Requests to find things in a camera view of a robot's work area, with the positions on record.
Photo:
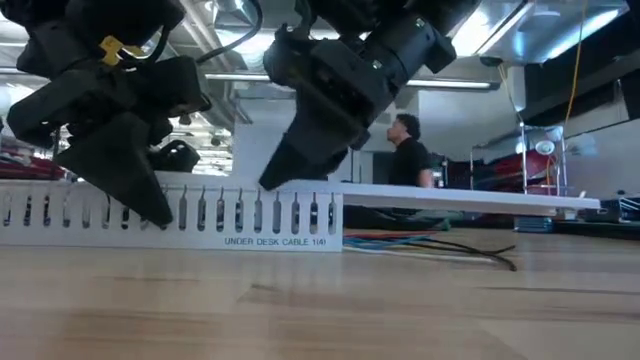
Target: wooden table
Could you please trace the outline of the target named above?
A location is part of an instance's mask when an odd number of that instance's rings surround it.
[[[509,231],[512,273],[366,254],[0,248],[2,359],[637,359],[640,243]]]

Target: black shirt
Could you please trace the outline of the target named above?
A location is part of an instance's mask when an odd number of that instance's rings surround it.
[[[420,186],[422,170],[431,168],[429,153],[418,140],[407,138],[393,153],[389,171],[389,185]]]

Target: yellow clip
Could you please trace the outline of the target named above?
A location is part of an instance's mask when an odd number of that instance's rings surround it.
[[[118,52],[122,49],[127,50],[134,56],[143,56],[144,51],[137,46],[124,45],[120,40],[116,39],[112,35],[105,37],[100,43],[100,47],[104,50],[105,54],[102,58],[102,62],[109,66],[116,66],[120,62]]]

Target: workbench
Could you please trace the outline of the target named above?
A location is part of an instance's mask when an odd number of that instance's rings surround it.
[[[636,359],[637,243],[497,230],[491,264],[368,254],[0,248],[3,359]]]

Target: man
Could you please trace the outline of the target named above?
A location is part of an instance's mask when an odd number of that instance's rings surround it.
[[[420,121],[410,114],[400,114],[387,130],[387,140],[393,143],[389,185],[433,187],[429,153],[420,139]]]

